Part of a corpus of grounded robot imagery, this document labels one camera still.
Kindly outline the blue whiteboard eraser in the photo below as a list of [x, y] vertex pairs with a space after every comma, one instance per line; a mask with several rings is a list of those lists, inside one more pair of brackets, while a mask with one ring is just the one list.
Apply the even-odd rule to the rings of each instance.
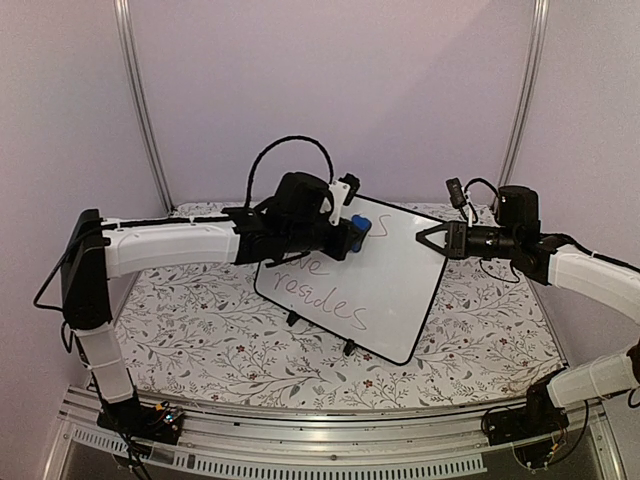
[[354, 253], [358, 253], [361, 251], [364, 240], [372, 227], [372, 222], [368, 218], [361, 215], [353, 215], [351, 217], [351, 223], [352, 241], [350, 250]]

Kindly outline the small black-framed whiteboard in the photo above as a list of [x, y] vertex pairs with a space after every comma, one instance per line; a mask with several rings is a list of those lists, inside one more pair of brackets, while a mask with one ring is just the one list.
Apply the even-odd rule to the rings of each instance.
[[446, 269], [446, 258], [416, 240], [441, 225], [432, 216], [357, 196], [343, 215], [372, 227], [360, 252], [343, 261], [314, 252], [259, 266], [257, 294], [395, 365], [409, 362]]

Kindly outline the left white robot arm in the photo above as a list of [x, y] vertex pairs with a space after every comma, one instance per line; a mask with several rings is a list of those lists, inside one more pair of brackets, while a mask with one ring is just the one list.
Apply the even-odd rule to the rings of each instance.
[[325, 182], [289, 172], [273, 196], [219, 216], [107, 221], [97, 210], [84, 211], [61, 264], [62, 311], [111, 419], [128, 434], [149, 423], [146, 408], [133, 400], [112, 324], [109, 280], [198, 263], [279, 266], [316, 251], [342, 261], [360, 249], [367, 232], [361, 221], [342, 215], [359, 187], [351, 174]]

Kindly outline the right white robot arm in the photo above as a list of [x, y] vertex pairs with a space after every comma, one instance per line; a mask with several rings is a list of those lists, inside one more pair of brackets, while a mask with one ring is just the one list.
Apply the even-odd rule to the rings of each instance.
[[[494, 225], [449, 221], [418, 232], [416, 241], [451, 260], [507, 260], [514, 272], [533, 282], [639, 320], [638, 268], [589, 250], [568, 234], [542, 232], [534, 190], [505, 185], [493, 193]], [[639, 346], [633, 344], [536, 381], [527, 390], [527, 406], [518, 412], [517, 427], [524, 435], [537, 436], [554, 422], [556, 412], [572, 404], [638, 388]]]

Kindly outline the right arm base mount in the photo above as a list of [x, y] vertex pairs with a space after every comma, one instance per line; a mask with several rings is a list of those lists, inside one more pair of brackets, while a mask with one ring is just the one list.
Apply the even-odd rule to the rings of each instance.
[[569, 426], [563, 408], [546, 396], [530, 395], [524, 406], [494, 407], [481, 418], [480, 428], [491, 446], [559, 432]]

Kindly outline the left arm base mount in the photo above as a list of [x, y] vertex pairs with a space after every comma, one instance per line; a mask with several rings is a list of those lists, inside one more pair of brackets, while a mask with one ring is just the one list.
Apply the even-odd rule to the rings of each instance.
[[184, 410], [164, 401], [143, 405], [137, 397], [118, 403], [102, 403], [97, 425], [126, 436], [177, 445], [182, 434]]

